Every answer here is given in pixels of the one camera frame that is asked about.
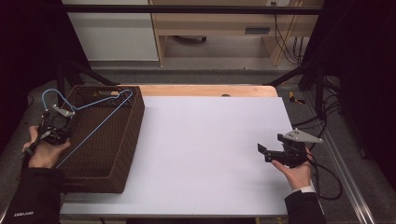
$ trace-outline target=white cabinet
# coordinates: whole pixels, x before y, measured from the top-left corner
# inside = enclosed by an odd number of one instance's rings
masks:
[[[63,0],[64,4],[147,5],[147,0]],[[158,61],[150,14],[69,13],[90,62]]]

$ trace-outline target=black pole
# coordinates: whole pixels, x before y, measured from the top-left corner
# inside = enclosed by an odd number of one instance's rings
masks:
[[[317,111],[318,117],[320,119],[325,119],[325,111],[323,110],[323,88],[324,88],[324,74],[323,68],[318,65],[318,75],[317,75],[317,89],[315,98],[315,110]]]
[[[69,61],[68,64],[75,70],[84,73],[96,80],[98,80],[99,82],[103,83],[106,86],[117,86],[120,85],[120,83],[117,82],[112,82],[110,80],[108,80],[105,77],[100,76],[99,74],[93,72],[91,69],[84,67],[83,65],[75,62],[75,61]]]
[[[201,14],[270,14],[322,15],[339,8],[323,7],[232,7],[232,6],[142,6],[142,5],[51,5],[42,10],[85,13],[201,13]]]
[[[262,85],[263,85],[263,86],[273,86],[273,87],[276,87],[276,86],[282,84],[283,82],[289,80],[290,78],[295,77],[295,76],[298,76],[298,75],[301,75],[301,74],[303,74],[306,70],[311,69],[311,68],[312,68],[312,67],[311,67],[312,63],[313,63],[312,61],[308,61],[308,62],[302,64],[301,66],[299,66],[299,67],[297,67],[297,68],[295,68],[295,69],[289,71],[286,75],[284,75],[284,76],[282,76],[282,77],[279,77],[279,78],[277,78],[276,80],[274,80],[274,81],[272,81],[272,82],[270,82],[270,83],[262,84]]]
[[[312,66],[316,66],[316,65],[319,65],[320,63],[322,63],[322,60],[326,56],[326,53],[328,52],[328,49],[331,47],[332,42],[334,42],[334,38],[336,36],[337,30],[338,30],[338,26],[344,20],[344,17],[347,15],[348,11],[352,7],[352,5],[355,3],[355,1],[356,0],[351,0],[351,2],[347,6],[339,7],[339,8],[343,9],[342,11],[338,11],[338,12],[342,12],[342,15],[341,15],[340,19],[337,20],[337,22],[332,27],[330,32],[320,42],[318,48],[315,50],[315,52],[313,53],[311,58],[309,60],[307,60],[307,61],[303,61],[303,64],[301,65],[301,67],[303,69],[305,69],[305,66],[312,67]],[[280,77],[277,80],[274,80],[274,81],[272,81],[271,83],[269,83],[267,85],[271,85],[271,86],[276,87],[277,85],[283,83],[284,81],[288,80],[289,78],[292,78],[294,76],[300,75],[301,71],[303,70],[302,68],[297,67],[294,70],[288,72],[283,77]],[[315,78],[316,78],[315,71],[316,70],[312,70],[312,71],[313,72],[311,72],[311,73],[304,74],[304,76],[300,80],[299,88],[301,90],[308,90],[312,86],[312,84],[315,82]]]
[[[61,95],[65,96],[64,90],[64,75],[62,72],[62,63],[59,63],[56,67],[56,86]],[[62,106],[64,104],[64,99],[60,95],[58,95],[58,106]]]

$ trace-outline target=blue wire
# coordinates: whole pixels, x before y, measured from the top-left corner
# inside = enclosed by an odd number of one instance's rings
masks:
[[[73,153],[75,153],[75,151],[82,145],[82,144],[84,144],[85,143],[85,141],[87,141],[87,139],[88,138],[90,138],[111,116],[113,116],[113,114],[114,113],[116,113],[116,111],[118,110],[118,109],[120,109],[120,107],[122,107],[128,100],[129,100],[129,98],[131,98],[132,97],[132,95],[134,94],[131,90],[124,90],[124,91],[120,91],[119,92],[119,94],[117,95],[117,96],[110,96],[110,97],[107,97],[106,99],[102,99],[102,100],[99,100],[99,101],[96,101],[96,102],[93,102],[93,103],[91,103],[91,104],[88,104],[88,105],[84,105],[84,106],[82,106],[82,107],[79,107],[79,108],[76,108],[75,106],[73,106],[73,105],[71,105],[63,96],[62,96],[62,94],[59,92],[59,91],[57,91],[57,90],[55,90],[55,89],[49,89],[49,90],[46,90],[46,91],[44,91],[43,92],[43,94],[42,94],[42,96],[41,96],[41,99],[42,99],[42,101],[43,101],[43,104],[44,104],[44,108],[47,110],[47,106],[46,106],[46,103],[45,103],[45,100],[44,100],[44,95],[48,92],[48,91],[56,91],[56,92],[58,92],[58,94],[59,95],[61,95],[61,97],[62,97],[62,99],[70,106],[70,108],[73,110],[73,109],[75,109],[75,110],[80,110],[80,109],[83,109],[83,108],[86,108],[86,107],[89,107],[89,106],[91,106],[91,105],[96,105],[96,104],[99,104],[99,103],[101,103],[101,102],[103,102],[103,101],[106,101],[106,100],[109,100],[109,99],[118,99],[124,92],[126,92],[126,91],[128,91],[129,93],[131,93],[119,106],[117,106],[117,108],[115,108],[114,110],[113,110],[113,112],[111,112],[90,134],[88,134],[85,138],[84,138],[84,140],[82,140],[79,144],[78,144],[78,146],[76,146],[76,148],[75,149],[73,149],[73,151],[72,152],[70,152],[57,166],[56,166],[56,168],[58,169],[67,159],[69,159],[69,157],[71,156],[71,155],[73,155]]]
[[[55,89],[48,89],[48,90],[44,91],[43,94],[41,95],[41,100],[42,100],[42,102],[43,102],[44,109],[45,109],[46,111],[48,110],[48,108],[47,108],[46,100],[45,100],[44,96],[45,96],[45,95],[47,94],[47,92],[49,92],[49,91],[56,91],[56,92],[58,92],[58,94],[62,97],[62,99],[64,100],[64,102],[67,103],[67,104],[70,106],[70,108],[72,109],[73,112],[75,112],[75,111],[73,110],[74,107],[62,96],[62,94],[61,94],[58,90],[55,90]]]

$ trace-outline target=white shirt cuff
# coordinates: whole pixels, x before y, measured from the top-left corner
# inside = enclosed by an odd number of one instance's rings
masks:
[[[315,189],[313,186],[306,186],[300,189],[292,189],[291,193],[297,192],[297,191],[301,191],[302,193],[308,193],[308,192],[314,192],[315,193]]]

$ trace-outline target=metal rail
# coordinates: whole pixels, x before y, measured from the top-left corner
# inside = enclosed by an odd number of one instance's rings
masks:
[[[237,7],[237,6],[142,6],[142,5],[51,5],[41,10],[84,13],[204,13],[204,14],[276,14],[322,15],[339,12],[340,8],[323,7]]]
[[[313,114],[316,114],[314,109],[314,99],[312,99],[311,94],[305,94],[304,98],[308,102],[308,106]],[[355,210],[356,216],[358,217],[361,224],[375,224],[375,219],[370,211],[369,206],[364,200],[358,185],[353,178],[352,173],[350,173],[344,162],[337,145],[332,140],[328,130],[325,130],[322,136],[323,142],[326,145],[332,164],[343,183],[344,190]]]

